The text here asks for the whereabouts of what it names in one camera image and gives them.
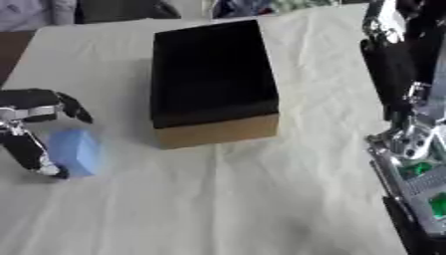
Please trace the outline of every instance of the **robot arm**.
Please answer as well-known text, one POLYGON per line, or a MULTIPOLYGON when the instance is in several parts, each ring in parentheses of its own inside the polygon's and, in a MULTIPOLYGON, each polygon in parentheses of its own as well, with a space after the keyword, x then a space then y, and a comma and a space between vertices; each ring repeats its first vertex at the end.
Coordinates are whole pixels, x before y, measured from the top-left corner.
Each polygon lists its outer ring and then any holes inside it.
POLYGON ((92 124, 93 118, 72 97, 48 90, 0 91, 0 143, 26 169, 66 179, 68 171, 51 162, 45 145, 24 123, 53 121, 59 112, 92 124))
POLYGON ((389 129, 367 138, 383 198, 411 255, 446 254, 446 1, 375 0, 360 43, 389 129))

